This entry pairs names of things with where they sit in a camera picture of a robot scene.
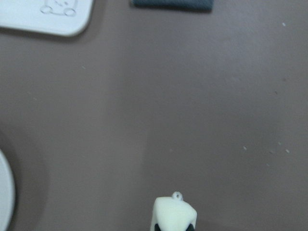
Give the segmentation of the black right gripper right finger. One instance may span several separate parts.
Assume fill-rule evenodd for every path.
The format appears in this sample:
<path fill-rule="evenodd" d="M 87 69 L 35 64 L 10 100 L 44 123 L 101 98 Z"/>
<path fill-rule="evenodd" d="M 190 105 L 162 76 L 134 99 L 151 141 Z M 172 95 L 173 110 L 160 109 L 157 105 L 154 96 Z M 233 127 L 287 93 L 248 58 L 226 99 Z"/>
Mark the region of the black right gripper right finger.
<path fill-rule="evenodd" d="M 190 225 L 187 227 L 186 231 L 194 231 L 194 226 L 193 226 L 192 224 L 190 224 Z"/>

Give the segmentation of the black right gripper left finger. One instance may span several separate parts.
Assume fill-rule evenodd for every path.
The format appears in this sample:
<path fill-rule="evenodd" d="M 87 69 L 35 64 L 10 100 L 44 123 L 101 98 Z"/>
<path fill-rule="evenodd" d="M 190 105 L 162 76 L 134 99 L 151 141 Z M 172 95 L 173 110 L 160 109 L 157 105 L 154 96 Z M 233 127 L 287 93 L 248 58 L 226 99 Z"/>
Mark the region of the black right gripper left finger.
<path fill-rule="evenodd" d="M 161 231 L 160 227 L 158 224 L 155 224 L 154 226 L 154 231 Z"/>

